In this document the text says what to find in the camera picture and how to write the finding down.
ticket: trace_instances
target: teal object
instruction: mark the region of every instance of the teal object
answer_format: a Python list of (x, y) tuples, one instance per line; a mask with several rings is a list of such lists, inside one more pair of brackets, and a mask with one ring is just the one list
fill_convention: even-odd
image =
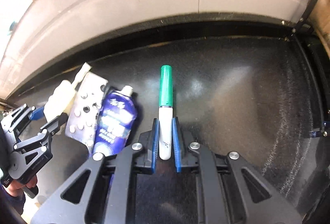
[(159, 106), (173, 107), (172, 67), (169, 65), (160, 68)]

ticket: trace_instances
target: white bottle cap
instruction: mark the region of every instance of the white bottle cap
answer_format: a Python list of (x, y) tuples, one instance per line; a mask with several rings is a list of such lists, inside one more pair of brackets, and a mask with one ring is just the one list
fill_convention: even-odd
[(133, 93), (133, 88), (131, 86), (124, 86), (123, 89), (121, 91), (119, 91), (119, 93), (130, 97)]

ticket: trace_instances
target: triangular cutout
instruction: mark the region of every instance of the triangular cutout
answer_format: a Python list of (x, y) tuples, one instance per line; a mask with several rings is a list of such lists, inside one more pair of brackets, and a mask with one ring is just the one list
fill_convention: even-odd
[(265, 187), (261, 185), (261, 183), (250, 173), (249, 170), (243, 168), (241, 172), (254, 203), (262, 202), (271, 197)]
[(38, 155), (38, 152), (32, 153), (28, 156), (25, 157), (25, 162), (26, 164), (28, 164), (29, 162), (31, 162), (33, 160), (34, 157), (36, 157)]
[(62, 193), (61, 198), (73, 204), (79, 204), (89, 177), (90, 170), (86, 170)]

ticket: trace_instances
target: purple bottle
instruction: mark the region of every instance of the purple bottle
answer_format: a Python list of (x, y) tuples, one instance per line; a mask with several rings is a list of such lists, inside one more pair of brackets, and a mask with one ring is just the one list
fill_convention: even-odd
[(126, 144), (137, 112), (132, 102), (133, 88), (124, 86), (121, 91), (110, 92), (102, 102), (93, 154), (105, 156), (118, 154)]

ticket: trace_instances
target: green cap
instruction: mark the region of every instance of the green cap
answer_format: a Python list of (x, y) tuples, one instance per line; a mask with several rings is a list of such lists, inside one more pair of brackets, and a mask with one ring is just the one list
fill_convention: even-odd
[(159, 106), (173, 106), (172, 67), (160, 68)]

